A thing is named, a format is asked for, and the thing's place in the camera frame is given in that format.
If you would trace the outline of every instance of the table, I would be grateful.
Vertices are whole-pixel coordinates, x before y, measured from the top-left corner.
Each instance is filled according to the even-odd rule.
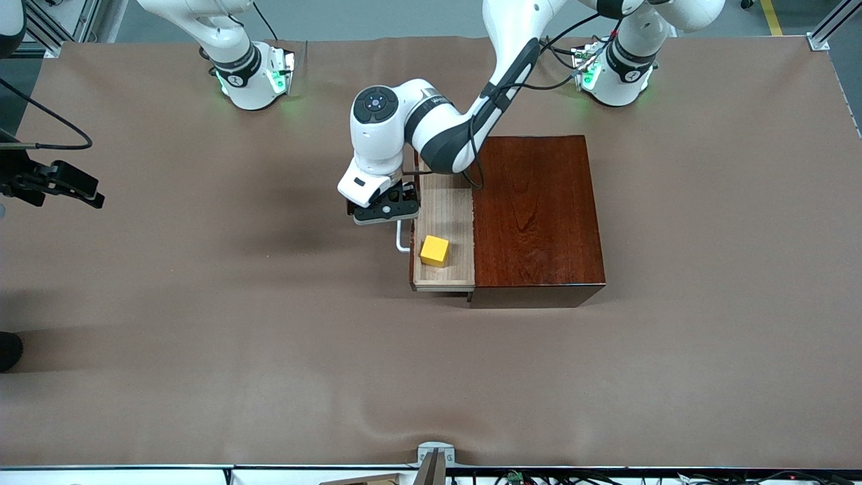
[[[240,112],[195,45],[69,45],[34,97],[96,146],[94,211],[8,202],[0,463],[862,466],[862,143],[803,38],[670,39],[635,105],[523,92],[495,135],[586,135],[608,285],[573,310],[412,293],[335,186],[362,88],[459,107],[487,40],[305,49]],[[551,61],[535,84],[558,79]],[[28,110],[24,140],[73,142]],[[55,154],[40,153],[50,161]]]

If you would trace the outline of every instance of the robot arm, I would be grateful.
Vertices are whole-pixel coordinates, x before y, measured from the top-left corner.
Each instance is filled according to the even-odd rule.
[[[253,0],[138,0],[201,44],[215,66],[222,91],[243,110],[260,110],[290,88],[293,53],[252,42],[232,16]]]
[[[682,30],[696,30],[715,20],[724,4],[724,0],[580,1],[605,16],[625,17],[613,46],[605,48],[597,62],[606,74],[590,79],[593,85],[586,86],[593,88],[588,91],[599,101],[612,105],[631,103],[646,86],[638,81],[651,72],[655,54],[668,35],[665,17]],[[518,84],[535,67],[540,36],[564,4],[565,0],[484,0],[482,13],[497,66],[464,114],[424,79],[395,88],[372,86],[355,98],[350,119],[353,159],[338,190],[351,204],[368,210],[363,222],[354,214],[358,224],[415,216],[415,212],[391,208],[400,197],[392,190],[401,184],[405,142],[420,153],[432,172],[459,173],[470,166],[515,98]]]
[[[0,59],[12,55],[24,39],[23,0],[0,0]]]
[[[497,67],[462,114],[424,79],[395,88],[372,86],[353,102],[353,160],[338,189],[367,208],[398,183],[404,142],[437,173],[459,173],[473,161],[485,137],[509,108],[540,54],[539,38],[565,0],[484,0],[482,15]]]

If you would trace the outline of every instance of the dark wooden box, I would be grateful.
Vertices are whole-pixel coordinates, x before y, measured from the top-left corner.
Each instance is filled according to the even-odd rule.
[[[535,308],[578,306],[604,287],[584,137],[491,137],[480,157],[482,190],[460,176],[422,179],[414,247],[433,235],[452,249],[446,268],[422,265],[414,250],[413,288],[469,293],[471,307]]]

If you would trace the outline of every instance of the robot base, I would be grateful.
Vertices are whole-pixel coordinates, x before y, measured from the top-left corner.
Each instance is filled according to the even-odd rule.
[[[262,110],[279,96],[290,94],[290,82],[293,79],[294,53],[286,53],[264,42],[253,44],[260,52],[260,68],[245,86],[231,84],[234,81],[231,76],[223,79],[221,74],[216,74],[222,84],[222,92],[243,110]]]
[[[575,65],[583,62],[584,58],[589,58],[597,48],[598,44],[591,44],[584,50],[573,49],[572,59],[575,61]],[[628,75],[632,79],[624,82],[620,79],[620,75],[610,70],[603,61],[604,56],[599,56],[599,59],[593,61],[584,72],[575,78],[578,87],[588,92],[599,103],[612,107],[625,106],[631,104],[637,99],[640,92],[647,88],[650,74],[653,73],[652,67],[642,75],[639,71],[630,71]]]

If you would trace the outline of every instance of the floor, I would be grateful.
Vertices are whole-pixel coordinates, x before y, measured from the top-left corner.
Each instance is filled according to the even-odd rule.
[[[115,0],[109,5],[123,5],[126,0]],[[403,2],[380,0],[374,9],[367,5],[345,0],[259,0],[258,5],[286,40],[349,41],[370,40],[382,37],[424,35],[460,35],[483,37],[479,2],[440,0],[437,2]],[[834,7],[834,0],[772,0],[778,24],[785,35],[799,35],[811,30]],[[387,16],[378,12],[385,11]],[[582,18],[590,11],[578,2],[569,2],[564,11],[548,27],[556,32],[567,27],[572,19]],[[269,38],[265,24],[253,10],[238,16],[254,39]],[[415,18],[419,22],[393,22],[393,18]],[[601,19],[576,29],[575,35],[601,34],[613,27],[610,20]],[[760,2],[743,10],[735,0],[726,3],[719,19],[694,36],[747,36],[769,35],[770,28]],[[136,1],[128,1],[125,16],[115,33],[118,42],[186,42],[190,37],[176,26],[147,13]],[[849,105],[862,112],[862,62],[859,46],[862,45],[862,16],[857,16],[829,42],[835,70],[844,86]],[[0,75],[31,92],[39,75],[38,60],[0,61]],[[0,92],[0,127],[14,133],[24,110],[24,103],[8,92]]]

